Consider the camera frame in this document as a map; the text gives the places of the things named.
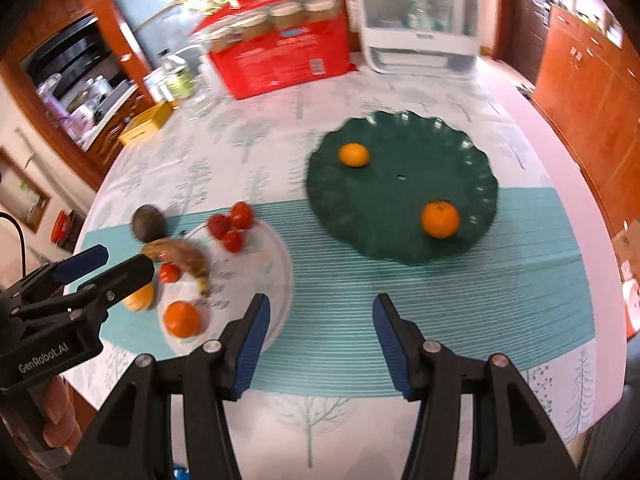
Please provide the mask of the person left hand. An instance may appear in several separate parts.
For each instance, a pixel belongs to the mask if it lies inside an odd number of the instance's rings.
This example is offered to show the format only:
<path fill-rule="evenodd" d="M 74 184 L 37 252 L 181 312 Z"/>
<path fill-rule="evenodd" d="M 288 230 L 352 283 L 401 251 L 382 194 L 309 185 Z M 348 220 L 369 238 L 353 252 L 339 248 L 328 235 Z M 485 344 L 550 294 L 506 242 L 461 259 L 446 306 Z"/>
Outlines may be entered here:
<path fill-rule="evenodd" d="M 62 448 L 72 455 L 81 440 L 70 389 L 60 376 L 54 376 L 43 397 L 43 439 L 50 448 Z"/>

